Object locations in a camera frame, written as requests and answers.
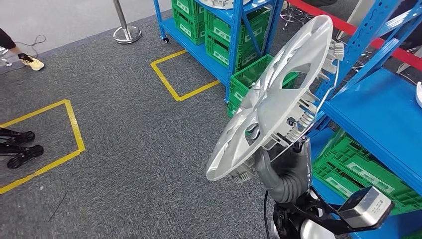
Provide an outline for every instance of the white floor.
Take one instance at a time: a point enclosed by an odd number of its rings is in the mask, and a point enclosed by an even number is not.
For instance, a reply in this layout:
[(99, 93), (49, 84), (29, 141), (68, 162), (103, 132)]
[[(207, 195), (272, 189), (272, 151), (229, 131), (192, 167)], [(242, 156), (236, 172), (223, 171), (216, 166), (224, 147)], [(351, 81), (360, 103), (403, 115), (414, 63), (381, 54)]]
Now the white floor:
[[(171, 8), (171, 0), (159, 2), (161, 11)], [(128, 23), (155, 15), (153, 0), (120, 0), (120, 4)], [(32, 44), (37, 35), (47, 37), (35, 46), (39, 53), (120, 25), (113, 0), (1, 0), (0, 10), (0, 27), (14, 41)], [(30, 47), (18, 46), (34, 54)]]

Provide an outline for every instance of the stanchion base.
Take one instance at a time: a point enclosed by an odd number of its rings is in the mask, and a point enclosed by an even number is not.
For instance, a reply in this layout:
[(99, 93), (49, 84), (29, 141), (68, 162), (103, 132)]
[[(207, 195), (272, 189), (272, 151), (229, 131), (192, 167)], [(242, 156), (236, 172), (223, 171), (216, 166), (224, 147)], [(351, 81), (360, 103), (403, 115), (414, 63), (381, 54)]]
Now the stanchion base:
[(127, 30), (119, 27), (113, 34), (113, 38), (120, 44), (136, 42), (141, 36), (142, 32), (136, 26), (127, 26)]

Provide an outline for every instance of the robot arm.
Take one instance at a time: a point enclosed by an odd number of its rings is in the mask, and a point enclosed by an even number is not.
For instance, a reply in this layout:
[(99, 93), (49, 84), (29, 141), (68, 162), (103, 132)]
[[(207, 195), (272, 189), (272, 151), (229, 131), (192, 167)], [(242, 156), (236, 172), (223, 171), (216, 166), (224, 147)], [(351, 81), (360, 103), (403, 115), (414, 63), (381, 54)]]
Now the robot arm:
[(343, 205), (325, 202), (311, 186), (309, 138), (300, 138), (273, 160), (280, 150), (260, 148), (254, 155), (256, 173), (276, 202), (273, 223), (280, 238), (309, 239), (303, 235), (305, 227), (313, 230), (311, 235), (325, 235), (319, 237), (325, 239), (329, 238), (326, 230), (336, 235), (374, 230), (393, 209), (394, 202), (375, 187), (355, 192)]
[(308, 191), (312, 183), (311, 147), (308, 138), (298, 140), (274, 162), (277, 164), (277, 172), (271, 165), (268, 151), (261, 148), (255, 153), (256, 173), (276, 202), (293, 202)]

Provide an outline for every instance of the stanchion post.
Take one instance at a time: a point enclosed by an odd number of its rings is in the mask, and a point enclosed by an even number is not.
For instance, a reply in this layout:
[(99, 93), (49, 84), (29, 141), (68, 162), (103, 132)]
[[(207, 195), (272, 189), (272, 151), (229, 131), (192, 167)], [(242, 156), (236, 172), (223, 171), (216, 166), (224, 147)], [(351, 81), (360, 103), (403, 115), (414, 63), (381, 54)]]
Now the stanchion post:
[(113, 38), (116, 40), (117, 43), (120, 44), (129, 44), (136, 42), (142, 36), (142, 32), (136, 26), (127, 25), (126, 20), (124, 19), (123, 10), (121, 9), (121, 5), (119, 0), (113, 0), (114, 6), (116, 7), (117, 15), (120, 20), (119, 27), (113, 34)]

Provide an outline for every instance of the blue shelving unit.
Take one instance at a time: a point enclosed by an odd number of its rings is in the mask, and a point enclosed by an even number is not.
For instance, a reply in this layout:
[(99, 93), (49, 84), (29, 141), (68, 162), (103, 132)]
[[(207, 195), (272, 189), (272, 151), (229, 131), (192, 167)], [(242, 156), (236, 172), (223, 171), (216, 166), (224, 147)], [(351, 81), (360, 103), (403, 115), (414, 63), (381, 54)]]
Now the blue shelving unit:
[[(166, 39), (168, 33), (175, 39), (179, 44), (181, 44), (195, 59), (197, 59), (208, 71), (210, 71), (225, 87), (226, 87), (226, 94), (224, 101), (228, 102), (229, 96), (229, 83), (230, 83), (230, 76), (234, 74), (235, 70), (235, 59), (236, 59), (236, 49), (237, 49), (237, 42), (238, 42), (238, 33), (240, 29), (240, 23), (243, 20), (245, 23), (246, 29), (249, 34), (252, 36), (252, 41), (256, 46), (256, 50), (258, 51), (258, 55), (265, 55), (268, 54), (271, 45), (272, 39), (274, 37), (275, 30), (277, 28), (277, 17), (278, 12), (281, 10), (281, 6), (283, 0), (252, 0), (246, 5), (242, 5), (243, 1), (235, 0), (234, 1), (234, 8), (229, 10), (223, 9), (216, 9), (212, 7), (208, 7), (201, 3), (199, 0), (195, 0), (199, 4), (203, 5), (207, 10), (211, 11), (213, 14), (221, 18), (223, 21), (228, 23), (231, 28), (231, 41), (229, 47), (229, 64), (228, 68), (220, 65), (218, 62), (210, 58), (206, 54), (205, 44), (201, 44), (199, 46), (194, 45), (187, 37), (179, 32), (179, 30), (175, 26), (175, 22), (173, 18), (169, 18), (163, 20), (161, 17), (161, 10), (158, 3), (158, 0), (154, 0), (155, 9), (157, 12), (157, 19), (158, 24), (160, 27), (161, 38)], [(257, 48), (256, 39), (251, 34), (252, 29), (249, 25), (249, 21), (246, 17), (246, 14), (257, 10), (261, 7), (271, 5), (271, 15), (269, 21), (269, 27), (266, 35), (266, 40), (262, 49)]]
[[(327, 141), (333, 135), (330, 128), (325, 128), (311, 137), (312, 160), (319, 155)], [(313, 186), (323, 198), (333, 204), (343, 204), (344, 199), (325, 184), (314, 178)], [(422, 211), (388, 217), (380, 229), (350, 234), (354, 239), (401, 239), (422, 227)]]
[[(416, 86), (384, 69), (383, 63), (422, 21), (419, 0), (415, 7), (388, 20), (400, 4), (397, 0), (376, 0), (356, 33), (348, 41), (345, 57), (339, 66), (340, 82), (370, 42), (392, 31), (389, 39), (321, 110), (324, 115), (310, 132), (313, 157), (327, 143), (333, 120), (404, 182), (422, 195), (422, 109), (415, 100)], [(321, 84), (316, 95), (321, 97), (332, 86), (335, 76)], [(331, 203), (344, 200), (315, 179), (315, 188)], [(355, 239), (400, 239), (422, 228), (422, 211), (390, 216), (374, 231), (352, 234)]]

